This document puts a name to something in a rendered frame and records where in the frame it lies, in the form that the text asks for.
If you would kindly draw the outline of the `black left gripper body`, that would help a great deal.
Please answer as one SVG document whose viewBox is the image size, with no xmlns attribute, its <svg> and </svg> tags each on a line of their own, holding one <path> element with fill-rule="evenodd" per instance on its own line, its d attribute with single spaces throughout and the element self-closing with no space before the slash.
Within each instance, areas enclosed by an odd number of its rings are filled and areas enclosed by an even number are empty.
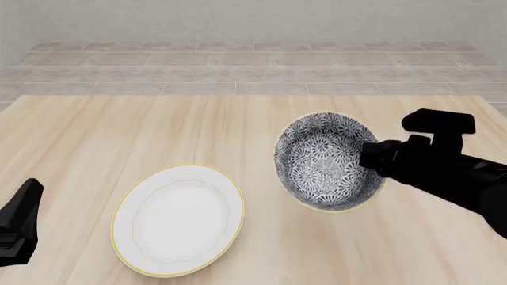
<svg viewBox="0 0 507 285">
<path fill-rule="evenodd" d="M 16 232 L 0 227 L 0 265 L 26 265 L 37 242 L 36 230 Z"/>
</svg>

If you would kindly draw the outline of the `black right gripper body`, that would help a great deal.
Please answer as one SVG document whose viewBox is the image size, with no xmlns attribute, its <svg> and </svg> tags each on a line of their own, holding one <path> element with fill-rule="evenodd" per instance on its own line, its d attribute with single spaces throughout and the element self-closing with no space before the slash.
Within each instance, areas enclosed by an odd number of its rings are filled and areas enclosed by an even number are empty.
<svg viewBox="0 0 507 285">
<path fill-rule="evenodd" d="M 429 164 L 430 137 L 411 135 L 405 142 L 389 139 L 384 176 L 397 182 L 433 182 Z"/>
</svg>

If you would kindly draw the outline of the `black and white patterned bowl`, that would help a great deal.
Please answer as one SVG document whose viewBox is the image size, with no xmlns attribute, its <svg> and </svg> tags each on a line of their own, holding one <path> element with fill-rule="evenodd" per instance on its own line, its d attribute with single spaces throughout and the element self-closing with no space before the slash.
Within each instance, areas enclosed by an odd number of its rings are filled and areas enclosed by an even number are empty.
<svg viewBox="0 0 507 285">
<path fill-rule="evenodd" d="M 365 143 L 378 139 L 359 121 L 339 113 L 298 118 L 274 147 L 276 175 L 303 206 L 322 213 L 344 213 L 378 194 L 385 180 L 360 166 Z"/>
</svg>

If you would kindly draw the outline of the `white plate with yellow rim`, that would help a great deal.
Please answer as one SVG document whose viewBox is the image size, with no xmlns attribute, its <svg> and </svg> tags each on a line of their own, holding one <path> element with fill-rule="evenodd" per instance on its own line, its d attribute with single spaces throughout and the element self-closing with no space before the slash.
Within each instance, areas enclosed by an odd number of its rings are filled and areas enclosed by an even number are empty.
<svg viewBox="0 0 507 285">
<path fill-rule="evenodd" d="M 144 177 L 121 199 L 112 217 L 112 247 L 141 275 L 189 275 L 230 248 L 244 215 L 242 193 L 222 170 L 172 165 Z"/>
</svg>

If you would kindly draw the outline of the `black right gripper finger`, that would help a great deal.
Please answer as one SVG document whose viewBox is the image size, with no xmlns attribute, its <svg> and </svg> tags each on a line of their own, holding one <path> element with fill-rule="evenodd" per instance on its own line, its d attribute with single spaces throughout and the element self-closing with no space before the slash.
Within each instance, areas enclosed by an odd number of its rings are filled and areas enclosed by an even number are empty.
<svg viewBox="0 0 507 285">
<path fill-rule="evenodd" d="M 401 142 L 385 140 L 383 142 L 365 142 L 360 152 L 359 165 L 374 170 L 380 176 L 389 176 L 392 162 Z"/>
</svg>

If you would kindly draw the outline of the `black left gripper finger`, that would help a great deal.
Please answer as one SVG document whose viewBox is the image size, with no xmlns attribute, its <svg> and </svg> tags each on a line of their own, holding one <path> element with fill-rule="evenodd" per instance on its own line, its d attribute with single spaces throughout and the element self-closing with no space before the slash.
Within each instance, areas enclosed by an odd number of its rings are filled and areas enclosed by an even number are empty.
<svg viewBox="0 0 507 285">
<path fill-rule="evenodd" d="M 0 209 L 0 233 L 23 238 L 37 237 L 37 215 L 44 186 L 29 178 Z"/>
</svg>

